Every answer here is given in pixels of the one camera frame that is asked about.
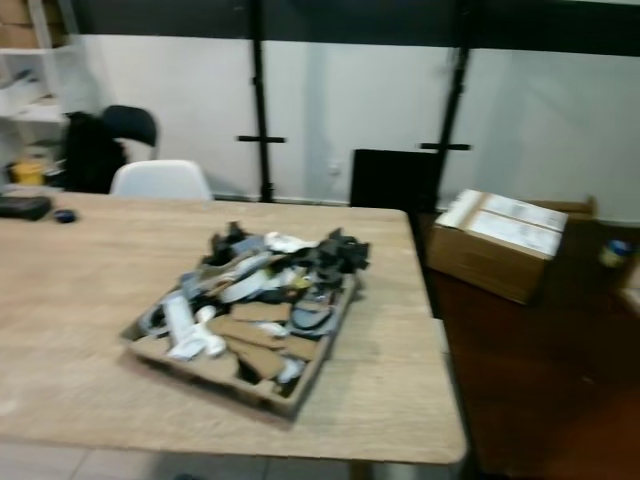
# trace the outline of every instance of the wall socket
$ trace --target wall socket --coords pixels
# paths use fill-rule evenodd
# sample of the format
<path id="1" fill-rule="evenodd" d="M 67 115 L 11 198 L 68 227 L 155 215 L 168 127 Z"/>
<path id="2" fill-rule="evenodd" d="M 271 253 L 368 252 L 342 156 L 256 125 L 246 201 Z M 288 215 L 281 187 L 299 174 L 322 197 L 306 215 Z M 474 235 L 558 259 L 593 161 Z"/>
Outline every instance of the wall socket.
<path id="1" fill-rule="evenodd" d="M 337 177 L 340 175 L 340 161 L 333 160 L 329 162 L 329 176 Z"/>

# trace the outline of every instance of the dark wooden floor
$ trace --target dark wooden floor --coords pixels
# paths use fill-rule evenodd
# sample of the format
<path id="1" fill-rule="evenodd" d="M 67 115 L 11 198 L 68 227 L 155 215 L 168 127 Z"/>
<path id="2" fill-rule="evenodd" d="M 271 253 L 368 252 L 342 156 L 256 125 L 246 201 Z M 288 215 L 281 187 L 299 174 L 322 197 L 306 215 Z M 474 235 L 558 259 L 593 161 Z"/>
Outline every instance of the dark wooden floor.
<path id="1" fill-rule="evenodd" d="M 640 479 L 640 318 L 598 263 L 612 238 L 640 230 L 571 223 L 527 307 L 427 273 L 484 472 Z"/>

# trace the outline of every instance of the white wall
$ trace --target white wall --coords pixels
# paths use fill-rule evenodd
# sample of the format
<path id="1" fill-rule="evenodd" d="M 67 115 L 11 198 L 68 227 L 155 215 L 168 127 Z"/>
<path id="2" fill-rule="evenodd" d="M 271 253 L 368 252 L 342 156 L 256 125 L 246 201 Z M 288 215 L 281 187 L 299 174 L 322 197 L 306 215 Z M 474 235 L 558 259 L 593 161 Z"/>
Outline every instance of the white wall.
<path id="1" fill-rule="evenodd" d="M 161 158 L 198 161 L 215 193 L 256 197 L 249 42 L 88 36 L 107 97 L 150 109 Z M 347 202 L 356 148 L 418 151 L 438 139 L 448 50 L 267 42 L 276 197 Z M 582 200 L 601 216 L 640 220 L 640 59 L 474 50 L 441 193 L 479 188 L 522 198 Z"/>

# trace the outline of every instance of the black chair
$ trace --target black chair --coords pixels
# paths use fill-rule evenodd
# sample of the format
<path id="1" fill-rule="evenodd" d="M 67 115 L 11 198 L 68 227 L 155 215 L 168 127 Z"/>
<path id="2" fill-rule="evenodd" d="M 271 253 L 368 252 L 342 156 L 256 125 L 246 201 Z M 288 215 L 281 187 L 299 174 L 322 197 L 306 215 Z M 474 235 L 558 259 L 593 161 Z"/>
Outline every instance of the black chair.
<path id="1" fill-rule="evenodd" d="M 115 138 L 135 140 L 151 147 L 150 160 L 158 154 L 158 127 L 147 110 L 125 105 L 112 105 L 102 112 L 102 122 Z"/>

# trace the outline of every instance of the chair backrest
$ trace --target chair backrest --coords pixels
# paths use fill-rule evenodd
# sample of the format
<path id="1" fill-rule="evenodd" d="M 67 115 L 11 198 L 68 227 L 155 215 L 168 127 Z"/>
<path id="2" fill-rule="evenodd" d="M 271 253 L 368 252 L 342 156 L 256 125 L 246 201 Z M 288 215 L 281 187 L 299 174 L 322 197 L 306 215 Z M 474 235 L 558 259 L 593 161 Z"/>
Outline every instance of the chair backrest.
<path id="1" fill-rule="evenodd" d="M 115 138 L 135 140 L 157 150 L 158 127 L 147 110 L 112 105 L 102 112 L 101 120 Z"/>
<path id="2" fill-rule="evenodd" d="M 112 195 L 213 200 L 200 167 L 189 160 L 147 160 L 120 168 Z"/>

